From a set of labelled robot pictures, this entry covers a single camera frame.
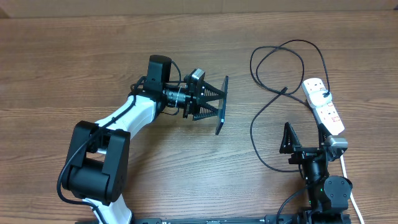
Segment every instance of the power strip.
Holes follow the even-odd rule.
[[[318,124],[324,124],[330,134],[338,135],[344,131],[344,125],[338,116],[334,104],[331,102],[331,94],[324,97],[328,90],[325,88],[322,79],[309,78],[302,83],[302,88],[307,101],[315,113]]]

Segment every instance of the wooden table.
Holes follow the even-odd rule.
[[[55,183],[73,127],[94,122],[122,105],[129,86],[146,75],[149,56],[174,59],[184,74],[206,70],[221,86],[229,75],[226,123],[160,115],[131,141],[123,195],[136,217],[261,217],[303,187],[297,173],[276,173],[256,157],[249,127],[275,94],[249,75],[251,52],[290,39],[316,43],[328,67],[333,101],[349,142],[348,177],[366,223],[397,223],[398,13],[298,12],[204,16],[115,16],[0,20],[0,223],[73,223],[89,208],[68,205]],[[325,82],[322,63],[308,44],[293,43],[305,78]],[[259,51],[258,62],[266,54]],[[300,61],[277,52],[261,78],[294,89]],[[177,73],[172,69],[172,78]],[[302,90],[296,95],[305,99]],[[304,146],[316,146],[309,110],[280,97],[258,117],[254,138],[272,166],[292,169],[278,153],[290,121]],[[342,175],[338,161],[330,173]],[[307,205],[306,196],[284,213]],[[350,205],[353,223],[358,218]]]

